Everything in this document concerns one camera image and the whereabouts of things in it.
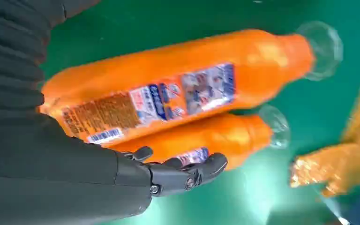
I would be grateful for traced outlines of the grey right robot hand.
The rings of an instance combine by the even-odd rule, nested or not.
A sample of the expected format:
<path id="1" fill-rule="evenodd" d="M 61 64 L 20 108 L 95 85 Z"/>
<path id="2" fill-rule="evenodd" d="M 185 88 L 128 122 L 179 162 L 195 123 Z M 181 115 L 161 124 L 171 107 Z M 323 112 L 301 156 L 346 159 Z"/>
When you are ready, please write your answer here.
<path id="1" fill-rule="evenodd" d="M 223 154 L 144 164 L 67 136 L 56 120 L 0 120 L 0 225 L 95 225 L 142 214 L 155 196 L 214 180 Z"/>

